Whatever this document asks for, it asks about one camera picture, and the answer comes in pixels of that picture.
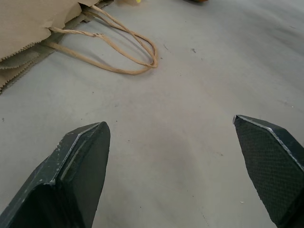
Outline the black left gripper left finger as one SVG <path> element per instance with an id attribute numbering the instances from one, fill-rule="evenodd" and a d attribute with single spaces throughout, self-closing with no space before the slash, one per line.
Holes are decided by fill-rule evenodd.
<path id="1" fill-rule="evenodd" d="M 106 122 L 65 134 L 0 214 L 0 228 L 92 228 L 110 138 Z"/>

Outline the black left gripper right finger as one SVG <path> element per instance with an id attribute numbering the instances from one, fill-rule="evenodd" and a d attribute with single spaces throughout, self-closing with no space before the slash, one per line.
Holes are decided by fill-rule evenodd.
<path id="1" fill-rule="evenodd" d="M 304 228 L 304 147 L 273 123 L 235 115 L 248 175 L 277 228 Z"/>

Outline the brown paper bag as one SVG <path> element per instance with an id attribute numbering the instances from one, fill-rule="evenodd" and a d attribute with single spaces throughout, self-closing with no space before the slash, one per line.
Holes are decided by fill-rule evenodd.
<path id="1" fill-rule="evenodd" d="M 156 46 L 147 37 L 129 30 L 104 11 L 114 0 L 0 0 L 0 94 L 36 63 L 55 50 L 100 69 L 125 75 L 139 75 L 158 66 Z M 107 26 L 130 34 L 148 54 L 151 63 L 124 52 L 104 34 L 76 29 L 82 21 L 100 19 Z M 140 70 L 124 70 L 91 60 L 59 44 L 65 34 L 99 38 Z"/>

